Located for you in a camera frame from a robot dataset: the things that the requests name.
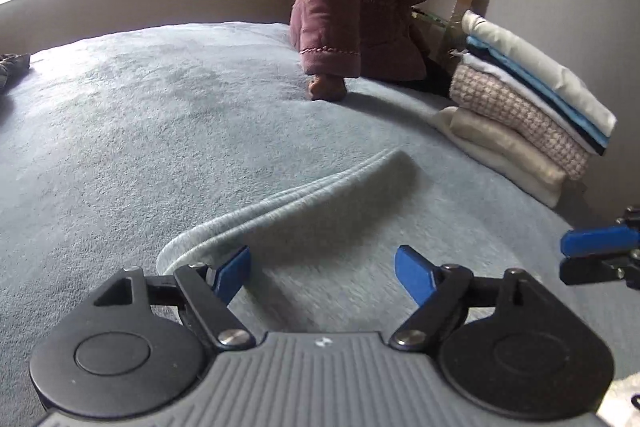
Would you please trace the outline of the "white fleece sleeve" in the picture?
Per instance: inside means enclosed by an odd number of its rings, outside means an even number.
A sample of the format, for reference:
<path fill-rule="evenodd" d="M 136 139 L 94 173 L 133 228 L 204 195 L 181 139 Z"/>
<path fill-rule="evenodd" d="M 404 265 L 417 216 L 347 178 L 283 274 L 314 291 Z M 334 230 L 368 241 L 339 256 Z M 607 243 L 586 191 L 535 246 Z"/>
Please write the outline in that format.
<path fill-rule="evenodd" d="M 608 387 L 597 414 L 609 426 L 640 427 L 640 374 L 616 379 Z"/>

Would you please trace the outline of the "dark patterned garment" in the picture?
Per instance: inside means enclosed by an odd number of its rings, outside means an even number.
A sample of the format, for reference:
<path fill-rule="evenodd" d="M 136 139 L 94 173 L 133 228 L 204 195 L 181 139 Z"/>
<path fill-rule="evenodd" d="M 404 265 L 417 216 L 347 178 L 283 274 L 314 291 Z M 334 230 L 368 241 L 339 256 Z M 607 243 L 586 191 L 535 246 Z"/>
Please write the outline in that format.
<path fill-rule="evenodd" d="M 2 54 L 0 60 L 0 91 L 2 93 L 21 81 L 30 69 L 30 55 Z"/>

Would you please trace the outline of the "grey sweatpants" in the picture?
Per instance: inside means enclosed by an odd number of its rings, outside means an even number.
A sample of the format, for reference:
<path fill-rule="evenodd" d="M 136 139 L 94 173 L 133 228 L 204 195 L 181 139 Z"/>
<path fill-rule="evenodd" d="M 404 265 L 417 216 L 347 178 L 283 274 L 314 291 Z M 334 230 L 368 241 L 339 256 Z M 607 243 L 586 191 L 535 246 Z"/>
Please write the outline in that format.
<path fill-rule="evenodd" d="M 214 263 L 247 246 L 267 265 L 313 265 L 344 257 L 397 215 L 419 183 L 403 150 L 382 152 L 338 173 L 270 195 L 195 225 L 160 251 L 157 272 Z"/>

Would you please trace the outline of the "folded pink tweed garment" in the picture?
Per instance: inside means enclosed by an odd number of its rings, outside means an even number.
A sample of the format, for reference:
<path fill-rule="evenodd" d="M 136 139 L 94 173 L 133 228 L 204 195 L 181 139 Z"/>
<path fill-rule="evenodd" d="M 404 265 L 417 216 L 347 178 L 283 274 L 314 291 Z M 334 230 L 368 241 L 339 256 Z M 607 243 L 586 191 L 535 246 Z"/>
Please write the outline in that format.
<path fill-rule="evenodd" d="M 452 76 L 449 96 L 460 107 L 497 121 L 562 168 L 574 181 L 582 179 L 590 154 L 539 107 L 496 76 L 460 65 Z"/>

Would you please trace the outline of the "folded white top garment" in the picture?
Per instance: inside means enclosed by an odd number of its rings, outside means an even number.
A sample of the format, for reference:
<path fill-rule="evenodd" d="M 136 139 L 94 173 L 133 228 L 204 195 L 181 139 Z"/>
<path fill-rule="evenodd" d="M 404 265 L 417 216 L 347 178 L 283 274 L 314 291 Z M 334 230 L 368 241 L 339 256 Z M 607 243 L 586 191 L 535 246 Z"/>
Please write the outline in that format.
<path fill-rule="evenodd" d="M 617 124 L 615 115 L 587 88 L 570 69 L 553 60 L 536 46 L 484 17 L 467 10 L 462 15 L 461 27 L 465 34 L 477 38 L 520 66 L 524 72 L 540 80 L 579 114 L 585 116 L 606 139 Z"/>

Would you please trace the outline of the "folded blue garment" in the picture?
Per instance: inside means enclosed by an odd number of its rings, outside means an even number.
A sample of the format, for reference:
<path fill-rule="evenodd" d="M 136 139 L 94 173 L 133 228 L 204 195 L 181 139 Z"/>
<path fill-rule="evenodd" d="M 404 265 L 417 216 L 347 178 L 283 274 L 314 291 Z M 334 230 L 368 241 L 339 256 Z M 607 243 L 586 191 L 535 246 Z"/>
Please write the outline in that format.
<path fill-rule="evenodd" d="M 608 137 L 551 88 L 480 39 L 468 37 L 465 43 L 466 51 L 461 57 L 463 65 L 486 72 L 512 88 L 549 116 L 588 153 L 599 156 L 605 154 Z"/>

